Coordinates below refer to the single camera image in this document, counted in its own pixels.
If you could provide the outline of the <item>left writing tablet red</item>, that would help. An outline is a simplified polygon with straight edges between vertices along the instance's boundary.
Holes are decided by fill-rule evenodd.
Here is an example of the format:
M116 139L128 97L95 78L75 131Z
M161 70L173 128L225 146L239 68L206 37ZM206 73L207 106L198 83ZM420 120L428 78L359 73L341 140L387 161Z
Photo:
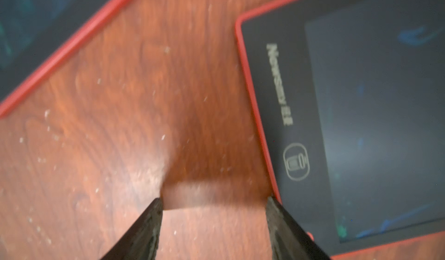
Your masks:
M129 0L1 0L1 116Z

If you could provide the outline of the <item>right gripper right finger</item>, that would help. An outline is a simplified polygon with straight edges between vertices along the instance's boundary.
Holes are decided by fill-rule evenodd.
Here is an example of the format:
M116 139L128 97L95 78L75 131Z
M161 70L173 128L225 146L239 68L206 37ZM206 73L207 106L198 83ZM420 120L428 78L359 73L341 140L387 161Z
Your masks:
M330 260L275 197L268 198L265 214L273 260Z

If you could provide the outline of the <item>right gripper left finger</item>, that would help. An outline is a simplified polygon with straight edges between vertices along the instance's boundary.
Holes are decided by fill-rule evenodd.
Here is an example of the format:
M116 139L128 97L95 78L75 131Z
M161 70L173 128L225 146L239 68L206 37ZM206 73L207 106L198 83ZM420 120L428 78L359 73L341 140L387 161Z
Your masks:
M156 198L102 260L154 260L159 246L163 203Z

